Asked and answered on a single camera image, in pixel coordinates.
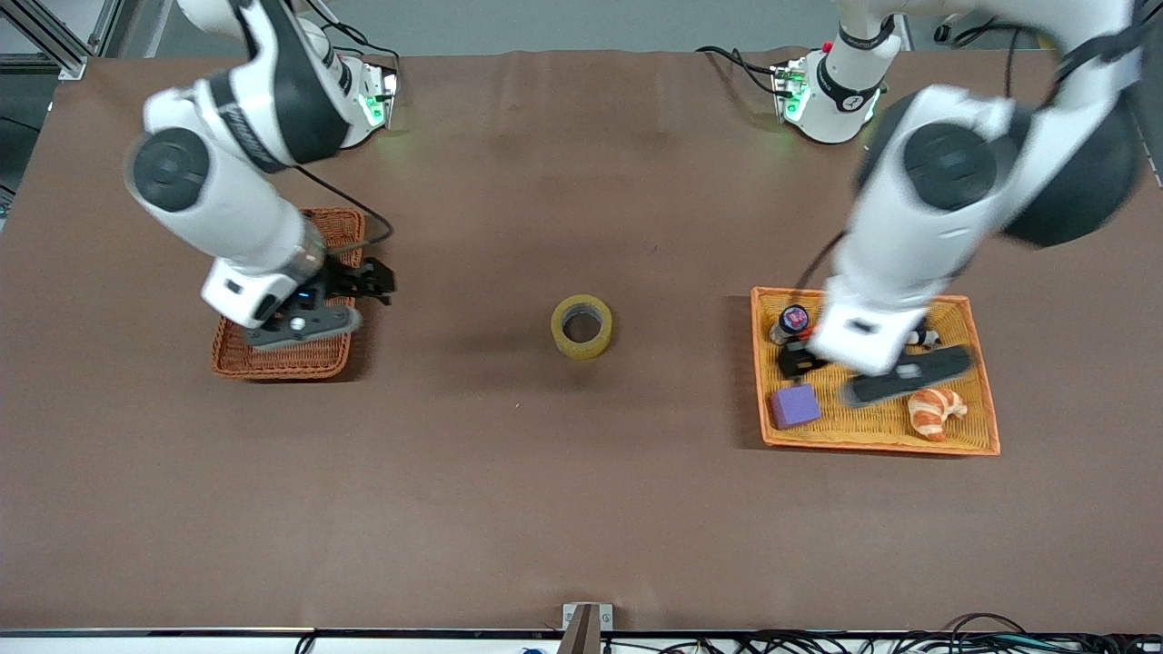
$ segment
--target purple block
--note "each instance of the purple block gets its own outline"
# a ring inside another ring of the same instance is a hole
[[[812,384],[799,384],[771,393],[771,413],[776,415],[776,427],[786,429],[820,419],[820,403],[815,399]]]

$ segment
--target table surface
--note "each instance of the table surface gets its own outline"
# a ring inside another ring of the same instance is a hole
[[[228,63],[94,61],[57,92],[0,237],[0,626],[531,628],[604,600],[625,628],[1160,627],[1146,169],[1106,229],[990,242],[951,289],[1000,457],[776,450],[748,293],[844,223],[866,134],[809,143],[702,55],[408,59],[393,133],[312,166],[394,220],[394,305],[343,378],[238,383],[209,371],[209,261],[122,184],[144,98]],[[890,99],[999,93],[1003,63],[906,54]],[[1050,70],[1019,55],[1025,99]],[[548,326],[578,292],[616,321],[586,364]]]

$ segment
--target brown wicker basket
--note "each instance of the brown wicker basket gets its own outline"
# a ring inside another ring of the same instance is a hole
[[[319,228],[328,248],[362,241],[364,216],[350,208],[304,209]],[[357,265],[362,249],[340,255],[347,265]],[[328,306],[355,306],[352,298],[331,298]],[[312,341],[270,351],[259,351],[243,340],[243,328],[226,318],[219,321],[211,368],[229,379],[326,379],[338,375],[351,354],[351,334]]]
[[[973,314],[969,311],[969,298],[963,296],[939,296],[928,314],[929,325],[941,334],[944,344],[966,346],[973,355],[973,367],[968,374],[939,384],[940,388],[957,391],[969,405],[969,414],[964,419],[950,418],[946,422],[948,441],[930,442],[913,431],[908,421],[907,397],[863,408],[852,408],[844,404],[840,389],[852,376],[852,371],[836,364],[808,372],[804,378],[806,383],[812,384],[820,400],[822,418],[790,429],[776,428],[769,404],[771,393],[792,385],[793,382],[779,374],[776,364],[778,346],[771,342],[768,332],[784,307],[791,304],[791,299],[790,289],[751,290],[755,389],[759,397],[759,424],[765,443],[958,456],[989,456],[1001,453],[993,397],[990,394],[990,381],[985,376],[985,361],[982,358],[982,343],[973,326]],[[800,291],[795,301],[808,311],[814,321],[822,299],[821,291]],[[909,350],[922,351],[920,348]]]

